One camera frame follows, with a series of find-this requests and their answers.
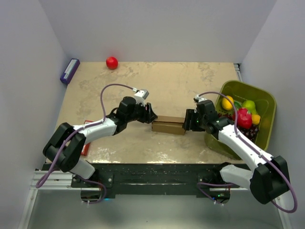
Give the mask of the brown cardboard box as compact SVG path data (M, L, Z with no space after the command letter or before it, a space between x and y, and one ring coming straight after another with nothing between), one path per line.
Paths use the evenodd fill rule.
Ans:
M159 115L156 120L152 122L152 131L173 135L184 135L183 128L184 117L162 116Z

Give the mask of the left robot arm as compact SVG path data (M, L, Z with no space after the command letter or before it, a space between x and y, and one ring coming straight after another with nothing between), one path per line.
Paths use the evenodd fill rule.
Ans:
M151 103L142 104L127 96L105 119L75 126L60 124L43 149L43 154L52 162L50 171L58 168L62 172L71 172L82 177L86 186L94 187L99 176L93 165L81 158L84 145L122 132L129 122L150 124L156 119Z

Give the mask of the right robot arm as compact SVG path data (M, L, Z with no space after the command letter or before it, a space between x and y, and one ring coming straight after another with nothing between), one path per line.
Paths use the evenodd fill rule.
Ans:
M265 152L242 134L234 122L219 117L212 101L196 97L195 109L187 109L183 128L186 131L205 131L232 149L248 166L241 169L222 165L212 176L213 184L224 187L233 183L251 191L261 204L267 204L291 189L286 160Z

